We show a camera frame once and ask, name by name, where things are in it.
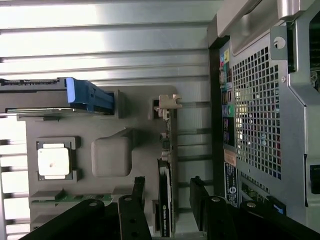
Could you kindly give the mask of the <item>green RAM stick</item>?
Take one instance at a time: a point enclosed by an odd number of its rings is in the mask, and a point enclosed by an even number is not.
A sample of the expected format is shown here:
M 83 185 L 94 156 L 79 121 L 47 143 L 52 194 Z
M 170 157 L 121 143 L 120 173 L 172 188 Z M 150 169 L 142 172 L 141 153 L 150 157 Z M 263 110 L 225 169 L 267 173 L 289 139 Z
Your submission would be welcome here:
M 110 194 L 78 194 L 78 195 L 71 195 L 65 194 L 63 196 L 59 196 L 55 199 L 37 199 L 32 200 L 32 204 L 59 204 L 59 203 L 78 203 L 84 200 L 99 200 L 102 202 L 111 202 L 112 197 Z

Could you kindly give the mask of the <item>grey plastic parts rack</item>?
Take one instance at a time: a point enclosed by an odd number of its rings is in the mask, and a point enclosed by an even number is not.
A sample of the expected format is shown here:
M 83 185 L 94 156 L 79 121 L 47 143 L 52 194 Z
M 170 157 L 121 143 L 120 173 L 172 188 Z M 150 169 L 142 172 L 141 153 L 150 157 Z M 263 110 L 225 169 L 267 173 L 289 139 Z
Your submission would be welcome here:
M 68 116 L 53 121 L 26 122 L 31 231 L 64 213 L 75 203 L 32 203 L 53 200 L 66 194 L 110 194 L 116 203 L 130 195 L 136 177 L 145 178 L 143 193 L 147 224 L 159 198 L 158 158 L 164 121 L 154 119 L 152 105 L 160 95 L 173 95 L 176 88 L 163 86 L 114 87 L 122 105 L 118 117 Z M 42 180 L 38 149 L 43 144 L 64 144 L 70 151 L 72 178 Z

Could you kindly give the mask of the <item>silver CPU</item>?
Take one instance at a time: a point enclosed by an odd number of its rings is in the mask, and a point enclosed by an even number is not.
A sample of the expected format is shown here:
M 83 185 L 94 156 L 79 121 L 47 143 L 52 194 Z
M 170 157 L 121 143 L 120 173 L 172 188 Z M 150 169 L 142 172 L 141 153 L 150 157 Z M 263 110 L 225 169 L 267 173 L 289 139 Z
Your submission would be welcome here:
M 71 173 L 69 149 L 63 143 L 44 143 L 37 150 L 38 173 L 45 180 L 63 180 Z

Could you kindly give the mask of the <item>open grey PC case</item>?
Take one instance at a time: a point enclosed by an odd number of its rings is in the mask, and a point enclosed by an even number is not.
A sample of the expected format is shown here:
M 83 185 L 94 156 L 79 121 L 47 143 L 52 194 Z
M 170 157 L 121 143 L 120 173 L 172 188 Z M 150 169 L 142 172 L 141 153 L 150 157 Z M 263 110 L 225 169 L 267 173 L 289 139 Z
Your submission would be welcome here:
M 207 41 L 213 196 L 320 240 L 320 0 L 224 0 Z

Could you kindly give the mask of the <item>hard disk with blue carrier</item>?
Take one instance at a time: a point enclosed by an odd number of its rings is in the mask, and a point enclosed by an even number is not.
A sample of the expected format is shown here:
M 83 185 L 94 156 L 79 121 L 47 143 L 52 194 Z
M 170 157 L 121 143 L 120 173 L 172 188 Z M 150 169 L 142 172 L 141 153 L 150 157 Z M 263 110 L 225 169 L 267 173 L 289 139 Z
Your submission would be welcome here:
M 112 116 L 115 111 L 114 92 L 88 80 L 0 78 L 0 116 L 59 119 L 75 114 Z

